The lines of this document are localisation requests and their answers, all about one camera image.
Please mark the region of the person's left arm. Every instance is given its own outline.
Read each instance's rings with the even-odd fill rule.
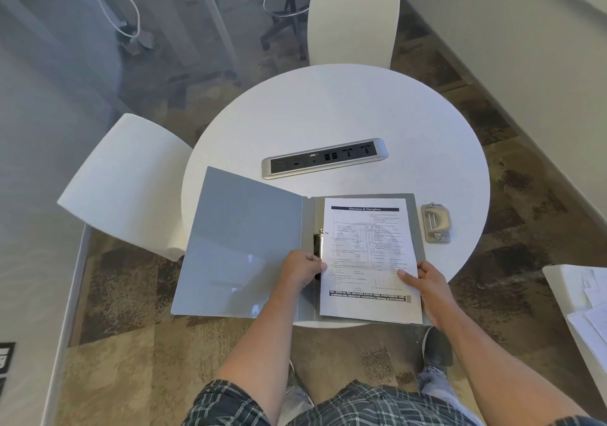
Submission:
[[[262,312],[217,371],[217,380],[230,382],[236,385],[236,391],[238,388],[243,391],[241,403],[247,401],[246,395],[251,396],[255,405],[261,407],[273,425],[278,421],[285,395],[297,298],[303,287],[325,269],[327,269],[326,264],[312,253],[305,251],[289,253],[283,264],[278,285]],[[213,386],[214,383],[215,391],[224,389],[217,386],[217,382],[209,386]],[[190,417],[196,408],[195,402]]]

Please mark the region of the gray folder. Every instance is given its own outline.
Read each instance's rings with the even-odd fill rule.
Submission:
[[[415,256],[426,259],[413,194],[327,197],[405,199]],[[324,206],[324,197],[301,196],[208,167],[171,312],[256,317],[277,284],[286,254],[313,251]],[[320,296],[320,280],[313,280],[300,294],[296,322],[357,322],[321,316]]]

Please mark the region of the forearm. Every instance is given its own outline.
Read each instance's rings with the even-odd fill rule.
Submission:
[[[495,343],[459,308],[445,314],[443,328],[491,426],[546,426],[558,418],[586,415],[553,384]]]
[[[278,421],[285,394],[298,296],[297,289],[279,285],[217,371],[217,378],[245,390],[272,424]]]

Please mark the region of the jeans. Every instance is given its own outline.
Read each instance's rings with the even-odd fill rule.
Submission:
[[[455,407],[475,425],[484,426],[484,423],[458,400],[446,375],[439,369],[431,366],[426,367],[418,375],[418,388],[422,394],[434,396]],[[314,404],[302,388],[288,386],[278,418],[278,426],[285,426],[297,415],[313,407]]]

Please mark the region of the printed document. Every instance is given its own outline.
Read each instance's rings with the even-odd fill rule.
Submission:
[[[404,199],[326,198],[321,315],[422,323],[420,293],[396,270],[417,277]]]

